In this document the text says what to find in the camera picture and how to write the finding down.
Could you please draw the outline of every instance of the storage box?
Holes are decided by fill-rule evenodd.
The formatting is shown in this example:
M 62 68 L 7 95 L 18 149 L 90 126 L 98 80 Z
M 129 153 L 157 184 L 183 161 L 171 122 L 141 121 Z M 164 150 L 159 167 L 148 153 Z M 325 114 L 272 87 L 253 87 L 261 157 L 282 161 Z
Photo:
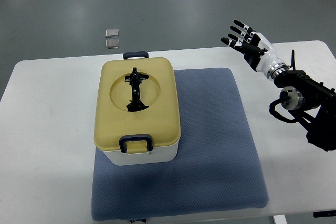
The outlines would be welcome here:
M 146 56 L 146 52 L 124 54 Z M 109 61 L 101 71 L 94 141 L 116 165 L 166 162 L 177 153 L 180 113 L 165 58 Z

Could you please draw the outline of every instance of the small square object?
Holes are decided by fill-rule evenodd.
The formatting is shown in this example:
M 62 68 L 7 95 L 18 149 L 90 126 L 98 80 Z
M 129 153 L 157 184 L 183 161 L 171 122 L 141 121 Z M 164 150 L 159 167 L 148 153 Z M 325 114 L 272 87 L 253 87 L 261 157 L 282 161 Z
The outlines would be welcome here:
M 118 48 L 119 40 L 118 39 L 107 39 L 105 49 Z
M 107 29 L 105 32 L 105 37 L 109 38 L 109 37 L 118 37 L 119 35 L 119 29 L 118 28 L 111 28 L 111 29 Z

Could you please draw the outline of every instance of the concrete floor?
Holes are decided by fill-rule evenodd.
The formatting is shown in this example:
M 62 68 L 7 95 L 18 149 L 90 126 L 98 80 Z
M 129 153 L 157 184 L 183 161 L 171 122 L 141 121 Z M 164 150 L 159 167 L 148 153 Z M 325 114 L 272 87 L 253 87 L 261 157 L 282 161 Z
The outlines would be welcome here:
M 271 42 L 322 40 L 336 55 L 335 17 L 336 0 L 0 0 L 0 98 L 19 61 L 220 47 L 234 19 Z M 118 49 L 104 48 L 107 28 L 120 29 Z M 336 222 L 335 217 L 314 219 L 312 213 L 287 220 Z

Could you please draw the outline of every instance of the robotic hand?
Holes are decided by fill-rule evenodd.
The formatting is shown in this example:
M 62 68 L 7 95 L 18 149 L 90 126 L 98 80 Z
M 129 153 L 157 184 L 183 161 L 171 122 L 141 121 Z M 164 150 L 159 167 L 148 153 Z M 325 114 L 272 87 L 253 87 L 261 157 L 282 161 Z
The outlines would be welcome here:
M 307 130 L 308 143 L 322 148 L 325 151 L 336 150 L 336 93 L 335 89 L 328 89 L 323 82 L 317 83 L 304 71 L 295 69 L 294 50 L 292 50 L 291 66 L 286 65 L 277 57 L 273 45 L 251 27 L 239 22 L 230 29 L 238 33 L 241 38 L 228 34 L 229 38 L 221 41 L 233 49 L 241 52 L 244 59 L 256 72 L 262 72 L 278 88 L 282 88 L 280 98 L 272 102 L 269 112 L 275 118 L 286 123 L 299 122 Z M 294 117 L 288 119 L 280 115 L 275 107 L 281 104 Z M 314 118 L 305 111 L 320 107 Z

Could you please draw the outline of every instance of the black handle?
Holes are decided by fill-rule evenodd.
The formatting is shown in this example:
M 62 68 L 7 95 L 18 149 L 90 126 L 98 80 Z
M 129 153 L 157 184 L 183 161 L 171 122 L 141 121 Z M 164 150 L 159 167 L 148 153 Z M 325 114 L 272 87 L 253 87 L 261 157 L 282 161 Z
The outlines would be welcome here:
M 152 137 L 148 134 L 140 134 L 140 135 L 127 135 L 123 136 L 119 139 L 119 146 L 122 153 L 127 153 L 126 142 L 135 142 L 135 141 L 143 141 L 147 142 L 147 151 L 153 150 L 153 141 Z
M 133 58 L 133 57 L 144 57 L 144 58 L 149 58 L 148 52 L 141 51 L 141 52 L 126 52 L 122 55 L 124 60 L 127 60 L 128 58 Z

